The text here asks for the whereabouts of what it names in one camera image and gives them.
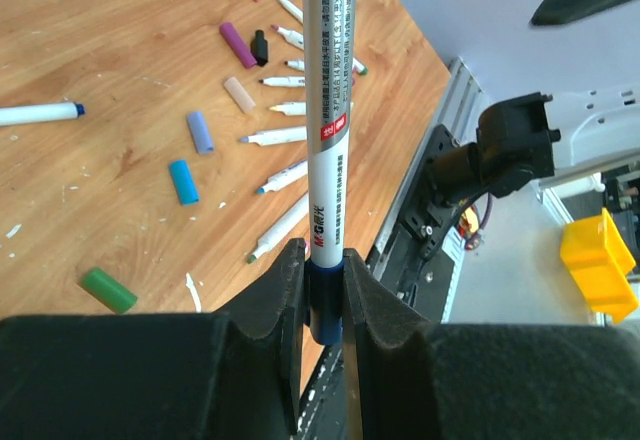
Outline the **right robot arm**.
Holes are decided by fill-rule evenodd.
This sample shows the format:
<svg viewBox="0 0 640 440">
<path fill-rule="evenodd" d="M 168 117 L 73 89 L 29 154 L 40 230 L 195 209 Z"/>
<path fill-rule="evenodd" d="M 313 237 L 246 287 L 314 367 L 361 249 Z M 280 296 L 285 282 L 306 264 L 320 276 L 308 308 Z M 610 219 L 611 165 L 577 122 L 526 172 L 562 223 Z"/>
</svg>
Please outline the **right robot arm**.
<svg viewBox="0 0 640 440">
<path fill-rule="evenodd" d="M 633 0 L 543 0 L 533 27 L 564 26 Z M 445 139 L 422 171 L 432 208 L 453 210 L 484 194 L 502 198 L 532 180 L 597 170 L 639 151 L 639 87 L 533 93 L 488 107 L 476 139 Z"/>
</svg>

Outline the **pink cap marker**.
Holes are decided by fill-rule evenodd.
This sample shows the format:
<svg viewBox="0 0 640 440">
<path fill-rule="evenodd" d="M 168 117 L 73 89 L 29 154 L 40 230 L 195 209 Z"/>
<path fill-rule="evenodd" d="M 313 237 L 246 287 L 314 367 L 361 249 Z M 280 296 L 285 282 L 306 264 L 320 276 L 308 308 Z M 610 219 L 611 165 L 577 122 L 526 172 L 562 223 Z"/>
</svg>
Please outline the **pink cap marker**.
<svg viewBox="0 0 640 440">
<path fill-rule="evenodd" d="M 304 36 L 302 33 L 286 29 L 280 25 L 271 25 L 271 29 L 280 35 L 288 44 L 298 48 L 299 50 L 304 49 Z"/>
</svg>

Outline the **navy cap marker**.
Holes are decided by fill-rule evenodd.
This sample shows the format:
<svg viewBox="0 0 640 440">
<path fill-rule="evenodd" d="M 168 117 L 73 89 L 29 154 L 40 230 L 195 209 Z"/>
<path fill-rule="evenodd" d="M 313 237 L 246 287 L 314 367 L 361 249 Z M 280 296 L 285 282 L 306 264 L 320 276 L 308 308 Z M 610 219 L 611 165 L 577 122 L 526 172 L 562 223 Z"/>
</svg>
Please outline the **navy cap marker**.
<svg viewBox="0 0 640 440">
<path fill-rule="evenodd" d="M 356 0 L 303 0 L 310 220 L 309 328 L 342 336 L 342 278 Z"/>
</svg>

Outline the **small salmon pen cap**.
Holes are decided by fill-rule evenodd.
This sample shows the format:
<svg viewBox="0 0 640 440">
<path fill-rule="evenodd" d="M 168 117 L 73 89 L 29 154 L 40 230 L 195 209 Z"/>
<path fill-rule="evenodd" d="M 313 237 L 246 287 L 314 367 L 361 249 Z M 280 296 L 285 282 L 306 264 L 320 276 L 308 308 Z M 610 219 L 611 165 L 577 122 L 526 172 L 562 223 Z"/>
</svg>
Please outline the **small salmon pen cap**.
<svg viewBox="0 0 640 440">
<path fill-rule="evenodd" d="M 243 113 L 255 108 L 256 103 L 236 77 L 229 77 L 223 87 Z"/>
</svg>

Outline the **bright blue pen cap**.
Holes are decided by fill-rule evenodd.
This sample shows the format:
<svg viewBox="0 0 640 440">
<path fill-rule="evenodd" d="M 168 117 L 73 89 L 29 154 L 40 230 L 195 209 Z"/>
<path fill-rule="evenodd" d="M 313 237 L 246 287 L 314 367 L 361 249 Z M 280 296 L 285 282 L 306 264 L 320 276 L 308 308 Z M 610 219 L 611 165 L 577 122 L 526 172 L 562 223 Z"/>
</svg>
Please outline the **bright blue pen cap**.
<svg viewBox="0 0 640 440">
<path fill-rule="evenodd" d="M 168 166 L 177 197 L 181 205 L 193 205 L 199 202 L 199 194 L 190 168 L 183 159 L 176 160 Z"/>
</svg>

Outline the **black pen cap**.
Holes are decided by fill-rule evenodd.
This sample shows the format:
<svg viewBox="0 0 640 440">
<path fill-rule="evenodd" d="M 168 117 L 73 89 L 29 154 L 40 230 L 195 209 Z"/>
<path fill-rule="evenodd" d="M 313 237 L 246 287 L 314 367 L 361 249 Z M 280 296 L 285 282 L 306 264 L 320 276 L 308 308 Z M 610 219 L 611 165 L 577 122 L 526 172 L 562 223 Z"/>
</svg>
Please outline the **black pen cap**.
<svg viewBox="0 0 640 440">
<path fill-rule="evenodd" d="M 269 46 L 263 30 L 255 31 L 250 48 L 257 65 L 264 67 L 269 61 Z"/>
</svg>

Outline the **purple pen cap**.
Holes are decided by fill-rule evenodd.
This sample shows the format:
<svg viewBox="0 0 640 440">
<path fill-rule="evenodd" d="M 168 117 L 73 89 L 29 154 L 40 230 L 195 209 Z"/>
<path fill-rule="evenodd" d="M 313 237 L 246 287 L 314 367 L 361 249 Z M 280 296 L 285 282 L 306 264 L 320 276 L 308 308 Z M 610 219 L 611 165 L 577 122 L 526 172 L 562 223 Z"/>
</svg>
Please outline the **purple pen cap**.
<svg viewBox="0 0 640 440">
<path fill-rule="evenodd" d="M 235 26 L 231 22 L 222 23 L 219 26 L 219 32 L 246 69 L 251 69 L 257 65 L 257 60 L 253 56 L 250 48 L 241 38 Z"/>
</svg>

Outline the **dark blue cap marker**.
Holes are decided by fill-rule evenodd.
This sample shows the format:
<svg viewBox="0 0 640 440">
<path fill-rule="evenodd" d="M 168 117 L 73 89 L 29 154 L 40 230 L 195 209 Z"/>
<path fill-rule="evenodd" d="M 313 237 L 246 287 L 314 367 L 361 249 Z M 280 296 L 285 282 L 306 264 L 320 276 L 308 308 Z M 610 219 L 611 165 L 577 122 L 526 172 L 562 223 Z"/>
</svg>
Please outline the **dark blue cap marker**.
<svg viewBox="0 0 640 440">
<path fill-rule="evenodd" d="M 2 108 L 0 124 L 4 126 L 72 120 L 86 113 L 83 104 L 64 102 Z"/>
</svg>

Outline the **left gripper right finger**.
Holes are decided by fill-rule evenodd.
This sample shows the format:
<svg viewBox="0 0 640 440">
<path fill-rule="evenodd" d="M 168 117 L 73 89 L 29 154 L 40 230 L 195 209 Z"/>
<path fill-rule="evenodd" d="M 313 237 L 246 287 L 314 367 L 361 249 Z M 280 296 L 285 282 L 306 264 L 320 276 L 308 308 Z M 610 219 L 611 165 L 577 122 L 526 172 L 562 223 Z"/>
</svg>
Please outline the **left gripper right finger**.
<svg viewBox="0 0 640 440">
<path fill-rule="evenodd" d="M 619 328 L 432 323 L 344 258 L 352 439 L 635 439 L 639 341 Z"/>
</svg>

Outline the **black cap marker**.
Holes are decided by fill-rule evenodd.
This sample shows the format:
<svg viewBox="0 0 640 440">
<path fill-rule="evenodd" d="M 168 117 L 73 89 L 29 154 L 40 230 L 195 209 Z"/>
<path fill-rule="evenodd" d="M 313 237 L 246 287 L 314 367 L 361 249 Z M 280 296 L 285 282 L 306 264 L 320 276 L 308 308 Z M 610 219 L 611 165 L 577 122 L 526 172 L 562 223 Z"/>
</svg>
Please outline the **black cap marker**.
<svg viewBox="0 0 640 440">
<path fill-rule="evenodd" d="M 284 64 L 296 71 L 304 72 L 305 71 L 305 63 L 303 60 L 286 60 Z"/>
</svg>

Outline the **lavender pen cap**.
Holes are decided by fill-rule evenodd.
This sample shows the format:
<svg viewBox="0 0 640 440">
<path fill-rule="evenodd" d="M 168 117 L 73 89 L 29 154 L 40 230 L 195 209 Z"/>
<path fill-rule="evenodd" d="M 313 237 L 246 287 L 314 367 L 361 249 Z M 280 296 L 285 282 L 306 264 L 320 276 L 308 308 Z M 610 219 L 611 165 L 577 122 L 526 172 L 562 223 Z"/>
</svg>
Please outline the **lavender pen cap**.
<svg viewBox="0 0 640 440">
<path fill-rule="evenodd" d="M 187 114 L 186 120 L 196 152 L 200 155 L 212 153 L 214 151 L 214 142 L 204 114 L 199 111 L 190 112 Z"/>
</svg>

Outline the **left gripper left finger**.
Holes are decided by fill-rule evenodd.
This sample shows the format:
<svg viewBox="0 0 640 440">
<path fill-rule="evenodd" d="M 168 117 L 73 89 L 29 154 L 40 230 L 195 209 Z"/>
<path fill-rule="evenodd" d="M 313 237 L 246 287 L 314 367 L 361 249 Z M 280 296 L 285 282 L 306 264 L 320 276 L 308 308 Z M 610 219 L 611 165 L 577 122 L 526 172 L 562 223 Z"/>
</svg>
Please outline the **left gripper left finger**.
<svg viewBox="0 0 640 440">
<path fill-rule="evenodd" d="M 286 439 L 297 429 L 305 243 L 212 313 L 1 323 L 5 439 Z"/>
</svg>

